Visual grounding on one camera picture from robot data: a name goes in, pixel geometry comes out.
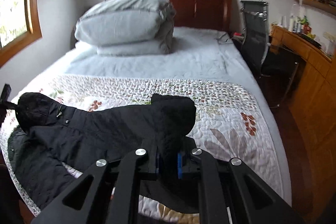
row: wooden shelf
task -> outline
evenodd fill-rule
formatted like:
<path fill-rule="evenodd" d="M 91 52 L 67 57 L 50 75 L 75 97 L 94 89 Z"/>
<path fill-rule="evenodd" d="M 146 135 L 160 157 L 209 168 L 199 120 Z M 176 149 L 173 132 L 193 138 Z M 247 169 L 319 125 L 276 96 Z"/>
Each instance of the wooden shelf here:
<path fill-rule="evenodd" d="M 331 7 L 329 4 L 320 3 L 315 0 L 302 0 L 302 3 L 305 5 L 312 6 L 320 10 L 326 11 L 327 13 L 330 13 L 336 16 L 336 8 Z"/>

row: black jacket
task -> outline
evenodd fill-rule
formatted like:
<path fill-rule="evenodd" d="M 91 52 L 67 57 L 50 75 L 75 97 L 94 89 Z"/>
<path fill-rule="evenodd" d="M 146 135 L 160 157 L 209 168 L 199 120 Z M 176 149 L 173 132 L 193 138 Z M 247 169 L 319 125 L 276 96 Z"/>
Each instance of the black jacket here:
<path fill-rule="evenodd" d="M 176 211 L 197 212 L 197 196 L 178 181 L 176 170 L 181 139 L 195 123 L 191 99 L 154 94 L 150 105 L 86 112 L 25 93 L 18 107 L 20 127 L 8 141 L 9 158 L 18 181 L 40 209 L 75 180 L 62 162 L 84 172 L 98 159 L 121 159 L 141 148 L 144 139 L 152 139 L 169 176 L 166 182 L 143 183 L 140 194 Z"/>

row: bed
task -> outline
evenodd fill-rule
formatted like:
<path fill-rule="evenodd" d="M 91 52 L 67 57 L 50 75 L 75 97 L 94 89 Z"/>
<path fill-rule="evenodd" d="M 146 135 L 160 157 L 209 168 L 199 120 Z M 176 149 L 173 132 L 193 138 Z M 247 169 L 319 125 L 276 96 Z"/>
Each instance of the bed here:
<path fill-rule="evenodd" d="M 290 175 L 278 127 L 257 82 L 226 33 L 231 0 L 170 1 L 177 11 L 171 54 L 98 56 L 92 48 L 78 46 L 19 94 L 42 92 L 87 111 L 147 103 L 146 96 L 153 92 L 189 96 L 198 108 L 195 129 L 189 135 L 196 144 L 222 160 L 242 157 L 291 205 Z M 7 141 L 15 126 L 14 113 L 8 113 L 1 128 L 1 148 L 17 189 L 37 215 L 39 208 L 20 186 L 8 158 Z M 64 166 L 74 176 L 81 174 Z M 179 219 L 176 212 L 167 212 L 153 200 L 141 198 L 139 205 L 139 211 L 154 218 Z"/>

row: metal screw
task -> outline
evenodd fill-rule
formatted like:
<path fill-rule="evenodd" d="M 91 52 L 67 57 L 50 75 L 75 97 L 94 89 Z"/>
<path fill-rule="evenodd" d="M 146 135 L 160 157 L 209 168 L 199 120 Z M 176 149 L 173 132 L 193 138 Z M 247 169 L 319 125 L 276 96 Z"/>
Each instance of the metal screw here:
<path fill-rule="evenodd" d="M 107 161 L 106 160 L 97 160 L 96 161 L 96 165 L 99 166 L 99 167 L 103 167 L 107 164 Z"/>
<path fill-rule="evenodd" d="M 200 155 L 200 154 L 202 154 L 202 149 L 200 149 L 200 148 L 194 148 L 193 150 L 191 150 L 191 153 L 193 155 Z"/>
<path fill-rule="evenodd" d="M 143 156 L 147 153 L 147 151 L 143 148 L 139 148 L 135 151 L 135 153 L 138 155 L 138 156 Z"/>
<path fill-rule="evenodd" d="M 242 160 L 239 159 L 239 158 L 233 158 L 233 159 L 231 160 L 231 163 L 232 163 L 232 165 L 241 165 Z"/>

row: jacket zipper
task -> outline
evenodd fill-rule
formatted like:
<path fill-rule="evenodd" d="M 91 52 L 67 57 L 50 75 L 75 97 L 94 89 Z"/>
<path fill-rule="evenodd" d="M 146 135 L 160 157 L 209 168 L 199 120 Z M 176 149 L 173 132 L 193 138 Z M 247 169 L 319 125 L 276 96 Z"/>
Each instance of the jacket zipper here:
<path fill-rule="evenodd" d="M 62 107 L 62 105 L 60 105 L 59 108 L 58 108 L 58 114 L 56 115 L 56 118 L 61 117 L 62 114 L 63 114 L 63 113 L 61 112 L 61 107 Z"/>

